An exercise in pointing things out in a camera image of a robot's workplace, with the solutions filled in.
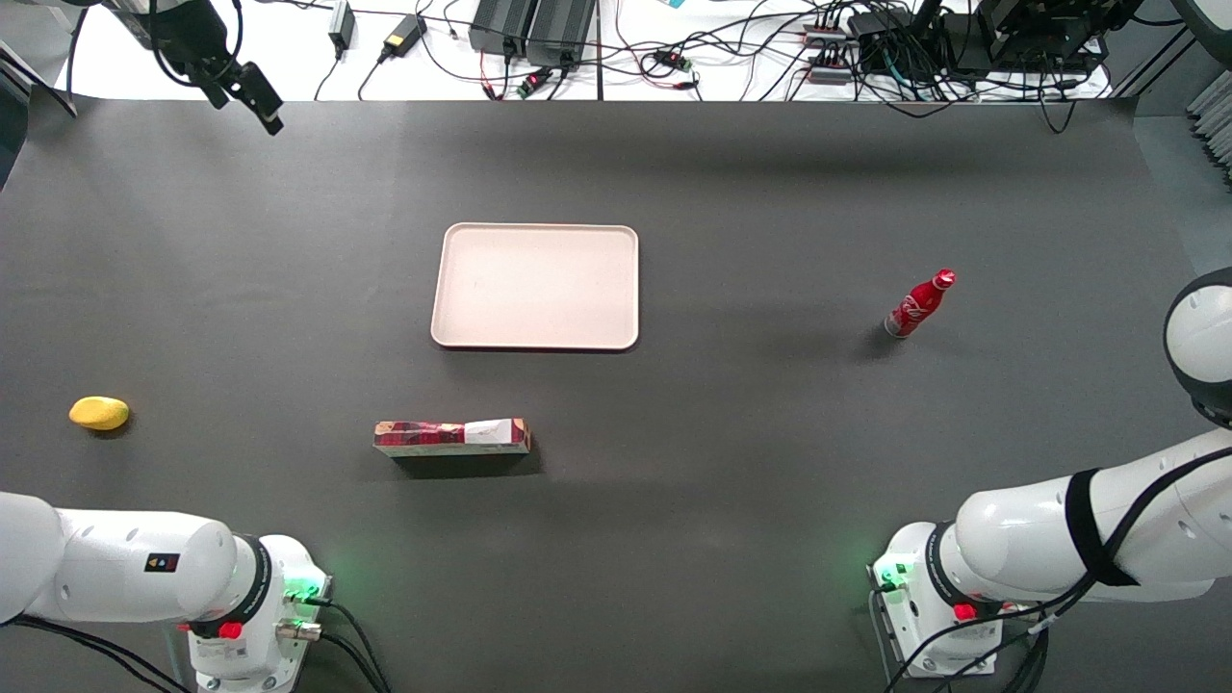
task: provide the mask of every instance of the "yellow sponge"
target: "yellow sponge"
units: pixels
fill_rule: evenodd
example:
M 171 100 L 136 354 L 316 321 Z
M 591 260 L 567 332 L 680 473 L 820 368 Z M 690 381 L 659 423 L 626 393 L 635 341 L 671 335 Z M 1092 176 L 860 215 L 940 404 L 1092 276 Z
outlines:
M 69 420 L 94 430 L 111 430 L 128 420 L 128 404 L 111 397 L 83 397 L 69 409 Z

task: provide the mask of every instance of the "black strap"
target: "black strap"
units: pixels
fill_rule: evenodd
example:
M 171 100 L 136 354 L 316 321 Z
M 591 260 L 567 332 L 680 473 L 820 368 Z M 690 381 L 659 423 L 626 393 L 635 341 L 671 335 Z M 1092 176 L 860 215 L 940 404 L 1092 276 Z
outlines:
M 1138 581 L 1116 566 L 1104 550 L 1104 540 L 1099 538 L 1095 511 L 1090 506 L 1090 480 L 1098 471 L 1099 467 L 1069 477 L 1069 488 L 1066 491 L 1066 525 L 1069 528 L 1069 539 L 1073 540 L 1078 557 L 1092 577 L 1110 587 L 1137 584 Z
M 939 522 L 924 544 L 924 566 L 928 568 L 929 580 L 936 589 L 941 601 L 951 607 L 968 604 L 975 607 L 978 618 L 994 617 L 1000 612 L 1002 603 L 989 602 L 979 594 L 967 594 L 950 582 L 950 576 L 945 575 L 945 566 L 941 565 L 941 540 L 945 533 L 954 525 L 954 522 Z
M 265 596 L 270 592 L 270 578 L 272 576 L 270 552 L 261 544 L 260 539 L 250 534 L 237 534 L 235 536 L 243 539 L 253 549 L 253 560 L 256 561 L 253 586 L 249 587 L 248 594 L 244 594 L 239 604 L 235 604 L 235 608 L 227 615 L 214 620 L 188 621 L 192 633 L 198 638 L 218 638 L 218 629 L 228 621 L 248 623 L 256 614 L 261 603 L 265 602 Z

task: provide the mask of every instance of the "tray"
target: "tray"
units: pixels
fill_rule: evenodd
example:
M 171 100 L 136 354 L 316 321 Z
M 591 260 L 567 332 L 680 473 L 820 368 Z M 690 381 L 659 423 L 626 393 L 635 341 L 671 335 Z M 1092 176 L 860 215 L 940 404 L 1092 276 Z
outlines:
M 628 349 L 638 334 L 637 233 L 626 226 L 458 223 L 432 306 L 442 346 Z

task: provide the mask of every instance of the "red bottle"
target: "red bottle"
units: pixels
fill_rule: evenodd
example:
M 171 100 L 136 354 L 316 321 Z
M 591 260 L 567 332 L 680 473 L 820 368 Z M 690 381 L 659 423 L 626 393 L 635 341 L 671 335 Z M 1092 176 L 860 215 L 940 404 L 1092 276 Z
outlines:
M 903 296 L 898 307 L 886 317 L 886 332 L 899 339 L 915 332 L 924 318 L 933 314 L 933 311 L 941 305 L 945 290 L 954 286 L 954 270 L 941 270 L 931 281 L 912 289 L 912 292 Z

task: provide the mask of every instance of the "black tabletop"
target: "black tabletop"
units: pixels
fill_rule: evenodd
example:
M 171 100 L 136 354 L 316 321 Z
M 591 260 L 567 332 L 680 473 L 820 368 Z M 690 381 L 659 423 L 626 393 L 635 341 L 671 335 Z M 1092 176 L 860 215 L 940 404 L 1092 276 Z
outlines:
M 898 527 L 1204 430 L 1161 343 L 1194 273 L 1116 105 L 1063 137 L 1016 106 L 282 115 L 36 112 L 0 192 L 0 487 L 298 538 L 399 692 L 876 693 L 864 566 Z M 461 221 L 634 228 L 638 344 L 435 345 Z M 940 312 L 888 340 L 941 266 Z M 73 427 L 86 395 L 131 429 Z M 538 444 L 513 465 L 371 448 L 379 419 L 511 416 Z M 1230 599 L 1083 605 L 1040 691 L 1223 689 Z M 159 626 L 89 629 L 166 661 Z M 14 691 L 142 689 L 10 630 Z M 301 691 L 361 689 L 309 660 Z

